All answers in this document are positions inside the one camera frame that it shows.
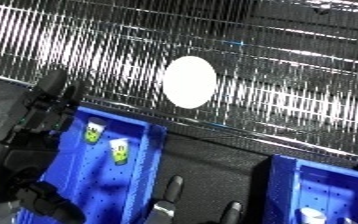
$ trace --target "metal grid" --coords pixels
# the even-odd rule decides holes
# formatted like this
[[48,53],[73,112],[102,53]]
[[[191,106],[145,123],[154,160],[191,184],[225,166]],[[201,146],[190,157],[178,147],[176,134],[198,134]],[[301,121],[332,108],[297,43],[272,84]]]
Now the metal grid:
[[[196,110],[162,93],[185,55],[219,74]],[[0,76],[54,66],[89,102],[358,158],[358,0],[0,0]]]

